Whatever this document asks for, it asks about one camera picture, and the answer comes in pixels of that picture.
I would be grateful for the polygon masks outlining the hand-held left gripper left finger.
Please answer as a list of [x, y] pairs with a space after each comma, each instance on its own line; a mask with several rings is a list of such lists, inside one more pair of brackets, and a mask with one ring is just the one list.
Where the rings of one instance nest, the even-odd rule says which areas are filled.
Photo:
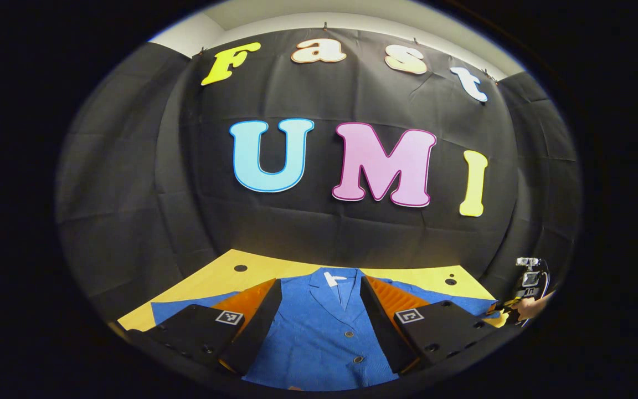
[[186, 303], [146, 330], [127, 329], [126, 339], [174, 368], [203, 368], [245, 376], [258, 358], [282, 301], [271, 279], [213, 306]]

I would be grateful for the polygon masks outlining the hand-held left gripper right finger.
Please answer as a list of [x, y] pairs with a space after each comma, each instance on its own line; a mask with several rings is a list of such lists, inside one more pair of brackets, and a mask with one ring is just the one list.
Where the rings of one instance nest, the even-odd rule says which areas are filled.
[[375, 338], [392, 373], [428, 371], [453, 376], [519, 336], [515, 324], [497, 326], [490, 305], [441, 295], [424, 299], [372, 276], [362, 276], [360, 295]]

